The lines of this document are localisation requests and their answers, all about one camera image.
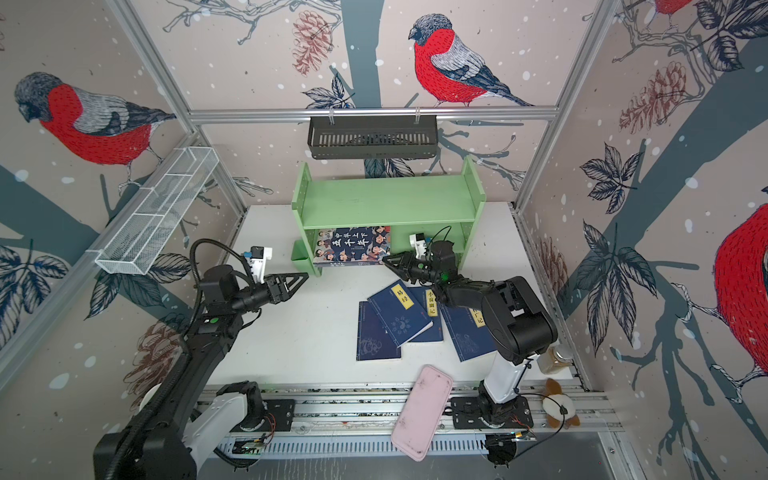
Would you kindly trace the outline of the colourful illustrated thick book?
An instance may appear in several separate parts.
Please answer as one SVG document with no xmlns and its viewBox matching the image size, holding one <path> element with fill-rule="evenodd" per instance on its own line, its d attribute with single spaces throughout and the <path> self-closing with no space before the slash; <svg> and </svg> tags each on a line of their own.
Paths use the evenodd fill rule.
<svg viewBox="0 0 768 480">
<path fill-rule="evenodd" d="M 313 263 L 324 266 L 377 265 L 390 255 L 389 226 L 322 229 L 311 243 Z"/>
</svg>

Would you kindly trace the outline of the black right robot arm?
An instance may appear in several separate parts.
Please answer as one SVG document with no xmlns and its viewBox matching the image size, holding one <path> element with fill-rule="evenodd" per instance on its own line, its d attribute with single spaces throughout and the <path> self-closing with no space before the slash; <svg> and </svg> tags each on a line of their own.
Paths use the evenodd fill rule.
<svg viewBox="0 0 768 480">
<path fill-rule="evenodd" d="M 558 340 L 558 330 L 527 280 L 476 281 L 459 273 L 453 243 L 430 244 L 422 259 L 412 251 L 383 264 L 409 283 L 426 283 L 440 306 L 479 312 L 497 354 L 480 382 L 474 411 L 490 428 L 530 429 L 533 421 L 520 383 L 533 360 Z"/>
</svg>

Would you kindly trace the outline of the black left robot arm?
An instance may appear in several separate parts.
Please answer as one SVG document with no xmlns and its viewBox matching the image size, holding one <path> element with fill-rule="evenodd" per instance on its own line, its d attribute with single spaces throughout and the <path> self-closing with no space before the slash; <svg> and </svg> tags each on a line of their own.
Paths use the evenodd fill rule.
<svg viewBox="0 0 768 480">
<path fill-rule="evenodd" d="M 244 328 L 243 315 L 267 304 L 290 300 L 309 279 L 307 273 L 272 274 L 262 283 L 238 285 L 242 276 L 218 265 L 198 282 L 200 307 L 182 353 L 159 388 L 119 433 L 106 434 L 93 453 L 97 479 L 195 479 L 223 436 L 199 447 L 185 435 L 190 416 L 216 367 Z"/>
</svg>

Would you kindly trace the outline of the blue book yellow label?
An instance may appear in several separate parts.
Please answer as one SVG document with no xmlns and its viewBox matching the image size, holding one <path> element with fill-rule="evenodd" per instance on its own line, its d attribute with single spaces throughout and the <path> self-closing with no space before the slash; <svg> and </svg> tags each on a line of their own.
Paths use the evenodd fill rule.
<svg viewBox="0 0 768 480">
<path fill-rule="evenodd" d="M 396 347 L 412 341 L 434 324 L 402 280 L 375 293 L 368 302 Z"/>
</svg>

